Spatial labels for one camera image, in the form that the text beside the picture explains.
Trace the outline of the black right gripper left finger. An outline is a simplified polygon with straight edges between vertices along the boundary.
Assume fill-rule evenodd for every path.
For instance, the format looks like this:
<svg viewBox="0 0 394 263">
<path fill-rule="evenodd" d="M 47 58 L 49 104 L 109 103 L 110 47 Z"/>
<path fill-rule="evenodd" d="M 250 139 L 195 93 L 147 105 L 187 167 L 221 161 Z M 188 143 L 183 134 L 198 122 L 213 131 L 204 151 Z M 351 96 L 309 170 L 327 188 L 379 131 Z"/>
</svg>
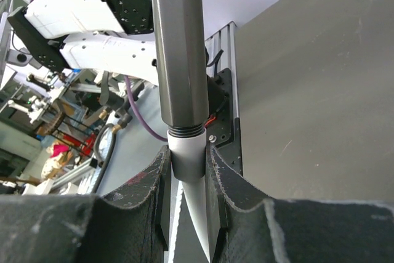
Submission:
<svg viewBox="0 0 394 263">
<path fill-rule="evenodd" d="M 2 195 L 2 262 L 162 262 L 169 244 L 170 149 L 98 195 Z"/>
</svg>

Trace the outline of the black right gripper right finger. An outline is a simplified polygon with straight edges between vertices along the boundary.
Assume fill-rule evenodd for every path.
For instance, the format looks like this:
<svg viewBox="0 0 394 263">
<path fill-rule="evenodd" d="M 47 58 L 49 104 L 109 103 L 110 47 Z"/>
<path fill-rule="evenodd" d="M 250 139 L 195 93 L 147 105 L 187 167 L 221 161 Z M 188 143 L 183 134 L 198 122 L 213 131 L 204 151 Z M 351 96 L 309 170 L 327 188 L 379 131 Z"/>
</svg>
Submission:
<svg viewBox="0 0 394 263">
<path fill-rule="evenodd" d="M 206 148 L 211 262 L 392 262 L 393 205 L 268 196 Z"/>
</svg>

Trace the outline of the grey shower head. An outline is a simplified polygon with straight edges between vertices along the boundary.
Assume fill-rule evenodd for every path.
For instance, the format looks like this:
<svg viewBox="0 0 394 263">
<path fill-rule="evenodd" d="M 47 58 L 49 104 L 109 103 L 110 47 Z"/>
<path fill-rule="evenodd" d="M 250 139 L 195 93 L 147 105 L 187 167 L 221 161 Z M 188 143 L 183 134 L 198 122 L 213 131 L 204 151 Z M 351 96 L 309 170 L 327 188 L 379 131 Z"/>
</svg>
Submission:
<svg viewBox="0 0 394 263">
<path fill-rule="evenodd" d="M 202 0 L 152 0 L 161 116 L 178 138 L 209 116 Z"/>
</svg>

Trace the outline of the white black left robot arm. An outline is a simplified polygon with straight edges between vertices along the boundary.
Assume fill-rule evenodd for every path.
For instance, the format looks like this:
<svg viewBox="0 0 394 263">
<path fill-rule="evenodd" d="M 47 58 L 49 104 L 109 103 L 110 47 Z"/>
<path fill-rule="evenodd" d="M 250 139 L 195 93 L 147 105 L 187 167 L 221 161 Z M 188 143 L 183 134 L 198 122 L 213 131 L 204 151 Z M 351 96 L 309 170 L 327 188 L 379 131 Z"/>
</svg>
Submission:
<svg viewBox="0 0 394 263">
<path fill-rule="evenodd" d="M 30 0 L 7 19 L 51 70 L 94 69 L 158 83 L 151 0 Z"/>
</svg>

